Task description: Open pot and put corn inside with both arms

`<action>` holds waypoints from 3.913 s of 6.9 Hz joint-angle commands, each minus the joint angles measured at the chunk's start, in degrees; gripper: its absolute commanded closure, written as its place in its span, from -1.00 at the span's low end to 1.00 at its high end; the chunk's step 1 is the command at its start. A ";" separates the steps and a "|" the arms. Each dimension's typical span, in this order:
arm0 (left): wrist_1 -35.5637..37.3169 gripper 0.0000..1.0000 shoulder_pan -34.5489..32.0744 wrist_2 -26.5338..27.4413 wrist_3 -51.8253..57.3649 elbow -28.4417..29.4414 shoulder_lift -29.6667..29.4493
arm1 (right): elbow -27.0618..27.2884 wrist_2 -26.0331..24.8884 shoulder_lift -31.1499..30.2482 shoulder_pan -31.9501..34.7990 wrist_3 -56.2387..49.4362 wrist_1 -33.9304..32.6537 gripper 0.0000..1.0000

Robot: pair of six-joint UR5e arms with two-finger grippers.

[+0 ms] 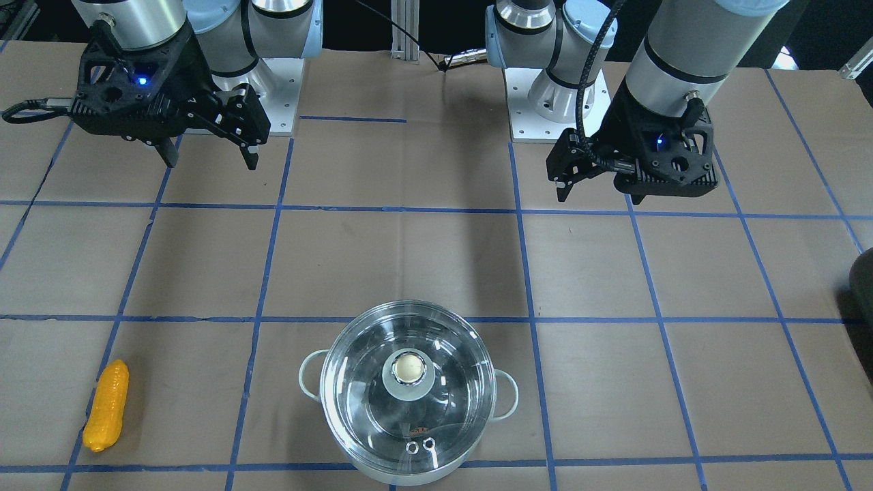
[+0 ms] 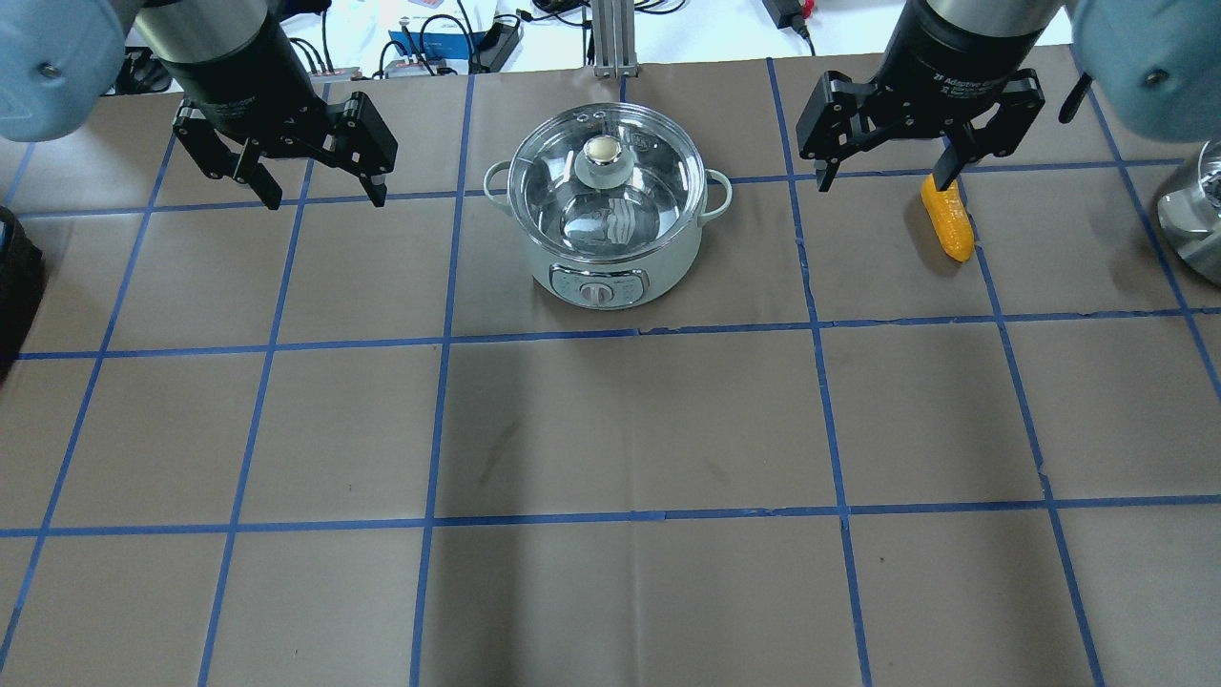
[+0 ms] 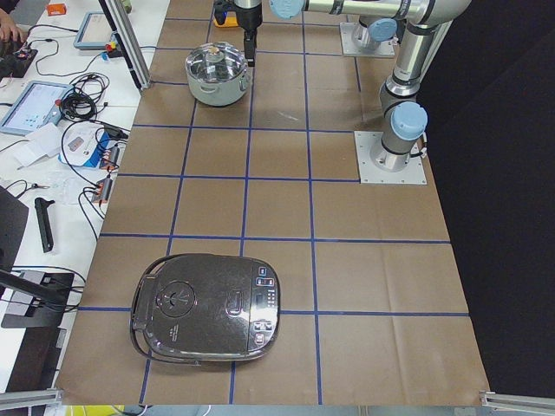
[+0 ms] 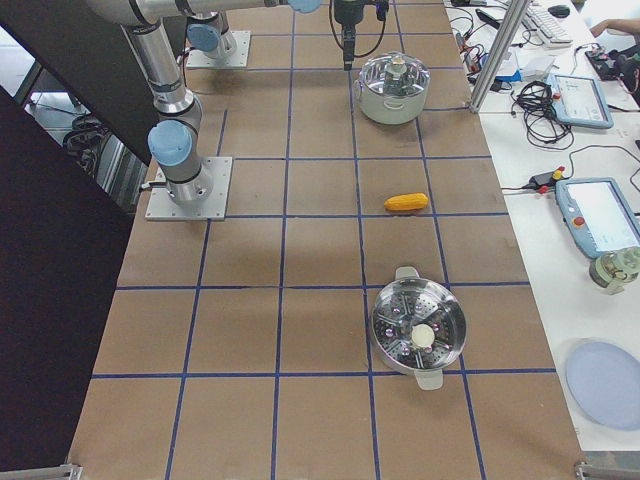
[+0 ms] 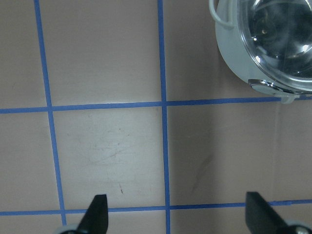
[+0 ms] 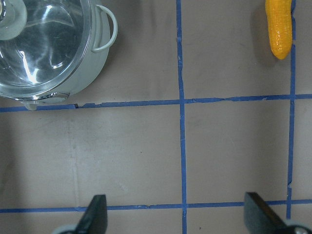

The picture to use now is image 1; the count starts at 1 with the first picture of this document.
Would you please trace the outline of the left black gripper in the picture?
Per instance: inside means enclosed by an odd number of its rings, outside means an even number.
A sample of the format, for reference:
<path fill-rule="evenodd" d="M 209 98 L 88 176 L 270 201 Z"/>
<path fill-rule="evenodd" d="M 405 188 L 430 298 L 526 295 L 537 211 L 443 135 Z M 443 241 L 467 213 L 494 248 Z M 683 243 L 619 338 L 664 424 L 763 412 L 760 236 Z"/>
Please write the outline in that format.
<path fill-rule="evenodd" d="M 630 196 L 633 206 L 647 196 L 699 198 L 717 189 L 707 106 L 692 91 L 680 109 L 677 117 L 659 115 L 619 88 L 596 133 L 566 128 L 552 147 L 546 170 L 557 200 L 564 203 L 574 184 L 605 172 L 615 174 L 615 189 Z"/>

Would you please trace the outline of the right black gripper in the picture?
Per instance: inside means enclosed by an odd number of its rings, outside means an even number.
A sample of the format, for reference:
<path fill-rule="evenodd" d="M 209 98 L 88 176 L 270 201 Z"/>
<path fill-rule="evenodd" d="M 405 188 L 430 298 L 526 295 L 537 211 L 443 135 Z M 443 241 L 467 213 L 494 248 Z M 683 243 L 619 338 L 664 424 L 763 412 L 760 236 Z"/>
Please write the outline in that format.
<path fill-rule="evenodd" d="M 193 28 L 142 50 L 123 50 L 108 27 L 91 28 L 79 62 L 70 118 L 97 136 L 155 143 L 168 168 L 177 167 L 178 138 L 206 130 L 239 147 L 248 170 L 256 170 L 259 144 L 270 120 L 247 83 L 223 91 L 215 84 Z"/>

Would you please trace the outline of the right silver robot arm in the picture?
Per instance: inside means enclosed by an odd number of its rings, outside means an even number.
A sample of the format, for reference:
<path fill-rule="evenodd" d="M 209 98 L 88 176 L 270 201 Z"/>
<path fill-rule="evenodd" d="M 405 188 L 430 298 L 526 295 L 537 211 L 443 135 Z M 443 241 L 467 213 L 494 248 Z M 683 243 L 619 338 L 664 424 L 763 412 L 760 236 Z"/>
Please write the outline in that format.
<path fill-rule="evenodd" d="M 321 1 L 76 1 L 91 32 L 68 116 L 94 136 L 153 147 L 177 165 L 172 139 L 200 130 L 228 140 L 250 170 L 280 121 L 284 84 L 268 59 L 314 58 Z"/>

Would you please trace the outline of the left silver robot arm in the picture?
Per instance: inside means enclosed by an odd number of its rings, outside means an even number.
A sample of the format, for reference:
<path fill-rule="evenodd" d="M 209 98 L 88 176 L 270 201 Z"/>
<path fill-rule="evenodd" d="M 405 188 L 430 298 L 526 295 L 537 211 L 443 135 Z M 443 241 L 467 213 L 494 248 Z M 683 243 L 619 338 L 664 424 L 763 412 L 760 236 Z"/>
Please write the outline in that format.
<path fill-rule="evenodd" d="M 484 16 L 487 60 L 539 70 L 529 102 L 563 125 L 546 158 L 559 202 L 604 173 L 635 205 L 647 196 L 700 198 L 720 184 L 708 105 L 785 2 L 664 1 L 598 130 L 590 130 L 587 96 L 623 4 L 498 1 Z"/>

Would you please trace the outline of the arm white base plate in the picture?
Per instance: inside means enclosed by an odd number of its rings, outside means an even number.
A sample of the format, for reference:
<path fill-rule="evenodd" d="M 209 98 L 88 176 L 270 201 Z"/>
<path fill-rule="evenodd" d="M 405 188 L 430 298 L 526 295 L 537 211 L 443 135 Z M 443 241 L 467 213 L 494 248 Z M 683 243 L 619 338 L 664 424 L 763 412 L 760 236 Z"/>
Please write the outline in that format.
<path fill-rule="evenodd" d="M 227 72 L 219 72 L 213 80 L 224 91 L 242 83 L 252 85 L 270 119 L 270 136 L 292 136 L 305 68 L 305 59 L 259 59 L 246 74 L 228 77 Z"/>
<path fill-rule="evenodd" d="M 553 81 L 545 70 L 506 68 L 506 102 L 515 143 L 554 143 L 563 130 L 576 127 L 576 90 Z M 611 102 L 599 71 L 582 104 L 583 127 L 592 136 L 601 127 Z"/>

